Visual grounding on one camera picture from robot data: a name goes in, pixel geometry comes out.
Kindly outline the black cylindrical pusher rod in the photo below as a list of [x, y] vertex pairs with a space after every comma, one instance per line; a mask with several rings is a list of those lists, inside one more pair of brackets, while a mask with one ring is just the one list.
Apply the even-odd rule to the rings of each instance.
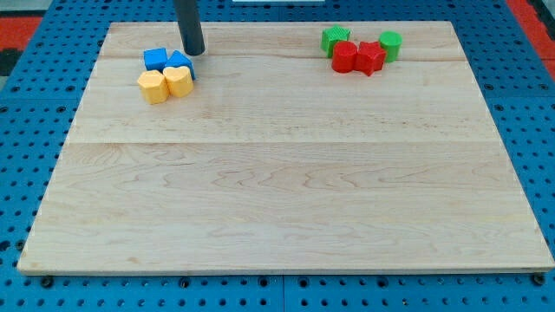
[[183, 49], [188, 55], [202, 55], [205, 41], [196, 0], [173, 0]]

